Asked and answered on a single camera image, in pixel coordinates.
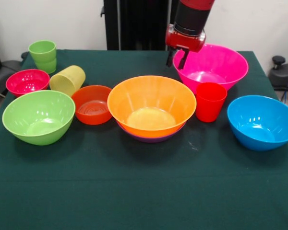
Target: small orange bowl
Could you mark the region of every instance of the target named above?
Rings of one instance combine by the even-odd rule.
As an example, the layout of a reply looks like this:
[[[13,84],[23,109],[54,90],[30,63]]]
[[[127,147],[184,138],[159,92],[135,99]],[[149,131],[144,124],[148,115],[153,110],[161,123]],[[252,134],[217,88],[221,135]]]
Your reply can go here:
[[[177,80],[139,76],[112,89],[108,108],[130,134],[159,138],[175,133],[194,114],[196,99],[192,91]]]
[[[87,125],[100,125],[111,119],[107,106],[110,92],[110,88],[102,85],[90,85],[76,91],[72,99],[78,120]]]

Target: large orange bowl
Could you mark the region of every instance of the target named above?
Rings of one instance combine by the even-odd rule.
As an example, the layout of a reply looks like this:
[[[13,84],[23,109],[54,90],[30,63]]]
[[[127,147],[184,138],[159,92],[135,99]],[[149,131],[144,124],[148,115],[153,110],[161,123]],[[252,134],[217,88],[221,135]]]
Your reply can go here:
[[[158,138],[175,133],[195,112],[192,91],[177,80],[139,76],[115,86],[108,109],[129,133]]]

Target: plastic bowl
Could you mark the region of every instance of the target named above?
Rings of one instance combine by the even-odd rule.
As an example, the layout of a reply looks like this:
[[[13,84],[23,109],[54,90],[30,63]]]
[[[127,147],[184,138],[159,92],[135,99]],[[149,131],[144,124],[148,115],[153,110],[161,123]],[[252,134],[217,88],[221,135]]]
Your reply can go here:
[[[75,113],[71,97],[58,91],[28,93],[12,101],[4,110],[4,127],[34,145],[49,145],[68,130]]]
[[[196,99],[192,91],[177,80],[139,76],[113,88],[108,108],[129,133],[159,138],[175,133],[194,114]]]
[[[174,132],[173,134],[171,135],[167,135],[167,136],[164,136],[164,137],[159,137],[159,138],[144,138],[144,137],[141,137],[141,136],[136,136],[136,135],[133,135],[131,133],[129,133],[126,129],[124,129],[120,123],[118,122],[119,126],[121,127],[122,130],[125,131],[125,133],[129,134],[131,137],[133,137],[134,139],[138,140],[138,141],[141,141],[141,142],[145,142],[145,143],[159,143],[159,142],[162,142],[162,141],[165,141],[167,139],[170,139],[172,136],[174,136],[176,133],[178,133],[186,123],[183,123],[181,125],[181,127],[176,131]]]
[[[6,81],[6,88],[16,97],[29,92],[45,90],[49,86],[50,76],[39,69],[26,69],[11,75]]]
[[[102,85],[90,85],[72,95],[76,105],[76,117],[87,125],[99,125],[111,119],[107,99],[111,89]]]
[[[288,106],[278,100],[243,96],[230,103],[227,114],[234,135],[251,150],[272,150],[288,142]]]
[[[226,90],[245,77],[249,70],[246,59],[232,49],[205,44],[198,52],[189,52],[183,69],[178,69],[183,50],[176,52],[173,64],[181,80],[194,93],[200,83],[214,82]]]

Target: yellow cup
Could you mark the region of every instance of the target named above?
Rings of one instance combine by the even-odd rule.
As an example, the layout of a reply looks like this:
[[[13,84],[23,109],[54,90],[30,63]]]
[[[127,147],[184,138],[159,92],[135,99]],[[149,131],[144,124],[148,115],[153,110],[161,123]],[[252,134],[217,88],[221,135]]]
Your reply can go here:
[[[79,66],[69,66],[50,78],[50,88],[72,96],[85,81],[85,72]]]

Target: pink bowl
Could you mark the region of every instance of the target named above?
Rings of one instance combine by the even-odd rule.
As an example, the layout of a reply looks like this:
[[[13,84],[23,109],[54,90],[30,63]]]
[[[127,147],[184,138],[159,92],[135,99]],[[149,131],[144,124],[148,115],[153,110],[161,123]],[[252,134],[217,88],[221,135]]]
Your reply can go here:
[[[241,54],[223,46],[205,44],[198,53],[190,51],[184,68],[178,69],[183,55],[183,50],[176,52],[173,64],[193,93],[203,82],[218,83],[229,90],[249,71],[248,62]]]
[[[50,76],[39,69],[26,69],[11,75],[6,81],[6,88],[16,97],[29,92],[45,90],[49,86]]]

